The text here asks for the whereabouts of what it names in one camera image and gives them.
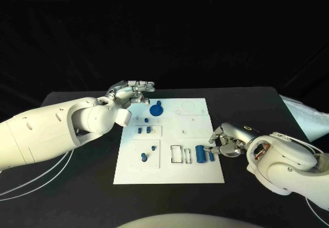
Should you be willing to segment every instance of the blue disc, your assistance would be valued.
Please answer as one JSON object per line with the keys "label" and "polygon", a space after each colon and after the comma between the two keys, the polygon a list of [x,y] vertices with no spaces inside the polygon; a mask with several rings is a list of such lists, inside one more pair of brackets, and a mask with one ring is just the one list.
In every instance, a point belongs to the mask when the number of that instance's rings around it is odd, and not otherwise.
{"label": "blue disc", "polygon": [[163,113],[161,102],[157,101],[157,103],[150,107],[150,114],[152,116],[158,116],[161,113]]}

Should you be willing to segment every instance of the robotic hand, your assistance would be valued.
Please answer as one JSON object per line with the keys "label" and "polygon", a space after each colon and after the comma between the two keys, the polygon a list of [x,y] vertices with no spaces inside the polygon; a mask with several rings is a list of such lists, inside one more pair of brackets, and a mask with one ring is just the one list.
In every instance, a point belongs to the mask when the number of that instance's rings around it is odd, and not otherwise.
{"label": "robotic hand", "polygon": [[213,131],[209,143],[217,138],[222,146],[204,147],[206,152],[226,157],[236,157],[246,152],[246,170],[261,184],[279,195],[291,192],[301,194],[320,208],[329,210],[327,153],[279,133],[261,136],[252,128],[230,123],[223,123]]}
{"label": "robotic hand", "polygon": [[85,97],[31,109],[0,123],[0,171],[44,161],[100,137],[113,123],[125,127],[131,103],[150,101],[154,83],[121,81],[99,98]]}

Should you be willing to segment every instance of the white cable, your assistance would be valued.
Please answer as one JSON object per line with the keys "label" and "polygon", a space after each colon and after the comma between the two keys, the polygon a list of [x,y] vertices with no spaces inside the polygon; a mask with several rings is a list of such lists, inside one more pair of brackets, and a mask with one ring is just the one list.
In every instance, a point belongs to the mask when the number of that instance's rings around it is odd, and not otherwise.
{"label": "white cable", "polygon": [[302,142],[301,140],[298,140],[298,139],[295,139],[295,138],[292,138],[292,137],[290,137],[290,136],[287,136],[287,138],[292,139],[294,141],[297,141],[298,143],[301,143],[301,144],[305,145],[307,147],[314,148],[320,153],[323,153],[323,151],[321,151],[318,148],[315,148],[311,144],[307,144],[305,142]]}
{"label": "white cable", "polygon": [[315,214],[315,212],[314,212],[314,210],[313,210],[313,208],[311,208],[311,206],[310,206],[310,202],[308,202],[308,199],[307,198],[304,198],[305,199],[305,203],[307,203],[307,205],[308,205],[308,207],[310,207],[310,210],[311,210],[311,212],[314,213],[314,215],[315,215],[315,217],[320,219],[320,221],[329,226],[329,224],[323,221],[323,219],[317,216],[317,214]]}
{"label": "white cable", "polygon": [[10,197],[10,198],[5,198],[5,199],[0,199],[0,201],[10,200],[10,199],[14,199],[14,198],[17,198],[17,197],[20,197],[20,196],[24,196],[24,195],[27,195],[28,193],[31,193],[33,191],[36,191],[38,188],[41,188],[41,187],[43,187],[43,186],[44,186],[44,185],[57,177],[57,175],[60,174],[62,170],[64,169],[64,167],[66,167],[66,165],[67,165],[67,162],[69,162],[69,160],[70,160],[72,154],[73,154],[73,150],[72,150],[72,153],[70,153],[70,155],[69,155],[69,158],[67,158],[67,161],[66,161],[66,164],[64,164],[63,168],[60,169],[60,171],[57,172],[57,174],[53,176],[53,178],[51,178],[43,185],[40,185],[36,189],[33,189],[31,191],[25,192],[24,194],[21,194],[21,195],[18,195],[18,196],[14,196],[14,197]]}
{"label": "white cable", "polygon": [[24,184],[21,184],[18,187],[15,187],[15,188],[7,190],[5,192],[2,192],[2,193],[0,194],[0,196],[4,195],[4,194],[7,194],[8,192],[14,191],[15,189],[21,188],[23,186],[25,186],[27,184],[30,184],[33,181],[36,181],[43,175],[46,175],[46,174],[51,171],[51,169],[57,166],[57,164],[62,162],[62,160],[63,160],[63,158],[66,157],[67,153],[69,153],[69,152],[64,153],[62,159],[57,161],[57,163],[54,164],[54,166],[53,166],[53,167],[51,167],[51,168],[50,168],[38,177],[36,177],[36,178],[31,179],[28,182],[25,182]]}

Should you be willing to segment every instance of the black tabletop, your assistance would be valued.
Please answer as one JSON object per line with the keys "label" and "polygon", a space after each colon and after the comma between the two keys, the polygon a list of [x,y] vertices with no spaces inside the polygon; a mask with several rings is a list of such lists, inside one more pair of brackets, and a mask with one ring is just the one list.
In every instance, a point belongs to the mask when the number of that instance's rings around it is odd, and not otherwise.
{"label": "black tabletop", "polygon": [[[41,106],[100,92],[53,92]],[[252,126],[264,134],[278,131],[307,140],[275,90],[269,87],[171,89],[145,93],[148,98],[204,98],[212,126],[230,121]],[[113,185],[122,128],[79,147],[56,179],[37,191],[0,202],[1,227],[116,227],[131,220],[165,213],[223,216],[264,227],[324,227],[310,212],[304,197],[272,193],[246,171],[246,158],[220,159],[225,184]],[[60,157],[4,170],[0,192],[41,174]],[[40,186],[63,164],[40,180],[11,192],[15,196]],[[326,211],[315,209],[327,219]]]}

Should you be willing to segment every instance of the black curtain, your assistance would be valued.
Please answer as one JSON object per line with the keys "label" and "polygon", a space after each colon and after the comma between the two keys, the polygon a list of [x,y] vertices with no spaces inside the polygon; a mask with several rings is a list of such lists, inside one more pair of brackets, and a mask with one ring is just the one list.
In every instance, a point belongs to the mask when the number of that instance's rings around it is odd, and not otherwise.
{"label": "black curtain", "polygon": [[0,8],[0,120],[51,91],[106,90],[121,80],[157,89],[272,86],[329,112],[320,8],[12,1]]}

